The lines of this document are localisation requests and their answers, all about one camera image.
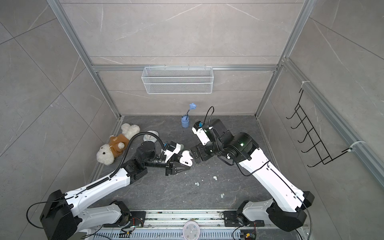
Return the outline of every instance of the metal rail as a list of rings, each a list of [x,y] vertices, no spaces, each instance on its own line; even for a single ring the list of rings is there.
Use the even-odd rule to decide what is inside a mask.
[[[354,142],[361,141],[362,138],[355,130],[344,120],[328,100],[317,90],[309,79],[300,71],[300,69],[289,59],[282,59],[284,67],[302,84],[302,88],[311,97],[316,107],[322,112],[333,128],[339,133],[344,141],[351,145]],[[366,143],[360,143],[353,147],[356,157],[363,163],[368,171],[374,176],[382,188],[384,188],[384,162],[373,152]]]
[[[215,71],[276,71],[277,65],[93,65],[94,71],[143,71],[146,67],[212,67]]]
[[[263,111],[266,102],[268,101],[269,96],[271,95],[271,92],[277,82],[277,79],[279,78],[280,71],[281,71],[281,61],[285,57],[289,57],[289,55],[292,52],[293,47],[295,46],[297,39],[300,36],[301,31],[304,28],[305,23],[307,22],[311,12],[313,11],[313,8],[316,4],[317,0],[306,0],[303,3],[303,8],[301,9],[301,12],[299,14],[299,17],[296,20],[295,26],[293,27],[293,30],[291,32],[291,35],[288,38],[287,44],[284,47],[283,53],[279,59],[278,66],[279,68],[277,71],[272,75],[271,80],[268,83],[267,88],[264,91],[263,97],[259,103],[259,106],[256,109],[255,116],[256,118],[260,117],[261,112]]]
[[[81,44],[79,37],[77,36],[76,32],[74,31],[71,22],[69,21],[67,15],[65,14],[65,11],[63,7],[61,6],[59,0],[47,0],[48,4],[50,5],[52,11],[55,13],[57,19],[59,20],[60,24],[62,25],[65,33],[67,34],[68,38],[70,39],[71,43],[73,44],[74,48],[76,49],[77,53],[79,54],[81,60],[83,61],[85,67],[91,74],[91,77],[95,81],[97,87],[100,89],[101,93],[103,94],[105,100],[107,101],[108,105],[110,106],[113,114],[116,118],[120,117],[119,110],[117,109],[114,101],[112,100],[111,95],[109,94],[108,89],[104,85],[103,81],[101,80],[100,76],[93,70],[92,68],[92,62],[89,58],[89,55],[85,51],[85,48]]]

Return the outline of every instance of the plush toy paw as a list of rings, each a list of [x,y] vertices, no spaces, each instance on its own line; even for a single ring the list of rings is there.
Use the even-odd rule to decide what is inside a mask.
[[[122,134],[130,140],[135,134],[140,132],[140,128],[138,125],[129,125],[128,123],[124,123],[121,125]]]
[[[96,154],[96,159],[98,162],[111,165],[115,160],[112,151],[109,149],[109,144],[104,144],[100,147],[100,150]]]

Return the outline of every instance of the stuffed animal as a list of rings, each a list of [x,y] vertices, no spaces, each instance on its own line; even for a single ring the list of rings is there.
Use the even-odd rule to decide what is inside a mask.
[[[120,156],[127,148],[129,140],[140,132],[140,128],[137,125],[124,123],[121,125],[121,131],[122,133],[118,136],[110,136],[109,143],[100,147],[100,150],[96,154],[98,162],[111,165],[115,158]]]

